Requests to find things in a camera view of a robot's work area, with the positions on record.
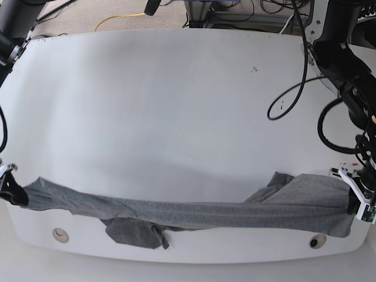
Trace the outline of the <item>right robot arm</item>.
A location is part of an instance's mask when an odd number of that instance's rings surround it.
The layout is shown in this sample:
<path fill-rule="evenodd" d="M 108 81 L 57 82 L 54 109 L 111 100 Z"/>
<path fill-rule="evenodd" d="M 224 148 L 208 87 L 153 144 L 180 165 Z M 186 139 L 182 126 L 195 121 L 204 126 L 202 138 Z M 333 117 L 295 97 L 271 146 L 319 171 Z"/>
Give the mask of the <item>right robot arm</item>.
<path fill-rule="evenodd" d="M 15 62 L 29 42 L 38 15 L 46 1 L 6 0 L 1 3 L 1 84 L 12 72 Z M 15 164 L 1 163 L 1 199 L 16 206 L 27 206 L 29 199 L 15 181 Z"/>

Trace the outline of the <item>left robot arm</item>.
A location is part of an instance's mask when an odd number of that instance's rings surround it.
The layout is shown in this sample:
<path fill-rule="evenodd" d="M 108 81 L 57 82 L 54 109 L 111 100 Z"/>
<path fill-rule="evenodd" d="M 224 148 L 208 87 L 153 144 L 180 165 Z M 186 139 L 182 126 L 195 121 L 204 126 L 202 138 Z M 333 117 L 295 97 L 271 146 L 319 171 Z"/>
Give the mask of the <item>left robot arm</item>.
<path fill-rule="evenodd" d="M 338 97 L 321 112 L 317 132 L 330 149 L 354 155 L 362 164 L 357 178 L 344 169 L 340 177 L 350 185 L 359 206 L 352 212 L 360 220 L 375 222 L 375 76 L 371 69 L 350 49 L 351 38 L 358 20 L 375 13 L 375 1 L 311 1 L 310 14 L 303 22 L 295 1 L 294 14 L 303 40 L 304 70 L 298 94 L 286 110 L 290 112 L 298 102 L 307 81 L 308 64 L 312 64 L 318 79 L 326 79 L 326 86 Z M 355 138 L 354 148 L 331 143 L 324 135 L 323 123 L 327 113 L 340 103 L 361 135 Z"/>

